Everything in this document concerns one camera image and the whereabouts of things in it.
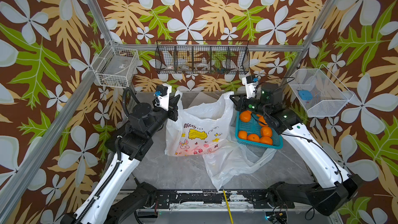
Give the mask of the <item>teal plastic basket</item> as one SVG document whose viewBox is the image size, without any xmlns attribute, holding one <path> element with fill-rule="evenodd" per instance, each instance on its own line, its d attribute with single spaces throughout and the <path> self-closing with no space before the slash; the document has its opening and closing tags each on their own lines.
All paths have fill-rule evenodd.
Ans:
<svg viewBox="0 0 398 224">
<path fill-rule="evenodd" d="M 261 144 L 260 142 L 256 143 L 256 142 L 251 142 L 251 141 L 239 139 L 238 138 L 238 132 L 239 131 L 246 131 L 248 133 L 248 135 L 256 134 L 260 138 L 262 137 L 261 133 L 260 133 L 260 130 L 261 130 L 262 127 L 259 125 L 259 122 L 258 122 L 258 118 L 259 118 L 260 115 L 251 114 L 251 121 L 248 122 L 248 123 L 241 122 L 240 119 L 239 119 L 239 115 L 240 114 L 238 114 L 238 116 L 236 118 L 236 127 L 235 127 L 235 137 L 237 138 L 237 142 L 238 143 L 243 144 L 243 145 L 247 145 L 247 146 L 264 148 L 264 149 L 268 149 L 268 148 L 271 148 L 271 149 L 282 149 L 282 147 L 283 147 L 283 138 L 280 135 L 278 135 L 277 132 L 273 128 L 271 128 L 269 125 L 268 125 L 268 127 L 270 127 L 272 129 L 272 131 L 273 131 L 273 135 L 271 137 L 272 140 L 273 140 L 273 146 Z"/>
</svg>

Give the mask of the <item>printed white plastic bag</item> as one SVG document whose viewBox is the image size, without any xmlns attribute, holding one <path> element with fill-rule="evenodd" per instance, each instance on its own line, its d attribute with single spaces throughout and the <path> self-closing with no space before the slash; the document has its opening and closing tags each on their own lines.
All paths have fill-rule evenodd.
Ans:
<svg viewBox="0 0 398 224">
<path fill-rule="evenodd" d="M 201 156 L 219 150 L 227 143 L 234 104 L 233 92 L 226 92 L 214 103 L 202 103 L 183 108 L 178 100 L 177 121 L 166 124 L 166 149 L 168 156 Z"/>
</svg>

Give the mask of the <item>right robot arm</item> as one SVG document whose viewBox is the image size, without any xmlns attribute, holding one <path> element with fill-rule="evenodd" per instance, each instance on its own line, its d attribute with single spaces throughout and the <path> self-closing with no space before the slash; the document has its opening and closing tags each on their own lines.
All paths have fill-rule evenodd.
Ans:
<svg viewBox="0 0 398 224">
<path fill-rule="evenodd" d="M 281 104 L 262 102 L 255 97 L 254 84 L 247 84 L 245 94 L 232 94 L 230 99 L 238 112 L 250 111 L 264 117 L 267 124 L 281 135 L 309 167 L 315 183 L 277 182 L 267 190 L 267 203 L 280 207 L 303 203 L 324 216 L 330 216 L 347 203 L 363 185 L 363 179 L 350 175 L 316 142 L 299 116 Z"/>
</svg>

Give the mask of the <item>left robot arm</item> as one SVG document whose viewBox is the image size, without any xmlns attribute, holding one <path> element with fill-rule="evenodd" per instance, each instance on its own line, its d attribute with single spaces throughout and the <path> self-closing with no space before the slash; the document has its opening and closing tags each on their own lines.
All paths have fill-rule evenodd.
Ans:
<svg viewBox="0 0 398 224">
<path fill-rule="evenodd" d="M 74 213 L 65 214 L 63 224 L 120 224 L 144 206 L 155 204 L 156 188 L 140 183 L 118 203 L 122 186 L 153 145 L 152 137 L 168 120 L 177 121 L 179 95 L 171 96 L 172 87 L 158 85 L 152 104 L 140 102 L 134 90 L 123 90 L 122 108 L 127 123 L 113 137 L 114 158 L 94 191 Z"/>
</svg>

